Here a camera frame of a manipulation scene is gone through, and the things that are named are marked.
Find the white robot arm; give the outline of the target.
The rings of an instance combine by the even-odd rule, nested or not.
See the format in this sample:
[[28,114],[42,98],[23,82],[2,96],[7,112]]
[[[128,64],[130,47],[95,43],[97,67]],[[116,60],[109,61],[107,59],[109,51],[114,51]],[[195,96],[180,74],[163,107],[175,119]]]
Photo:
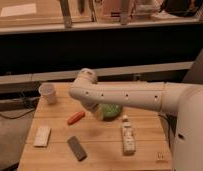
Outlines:
[[172,171],[203,171],[203,85],[170,82],[100,84],[88,68],[69,94],[89,111],[101,103],[163,112],[177,118]]

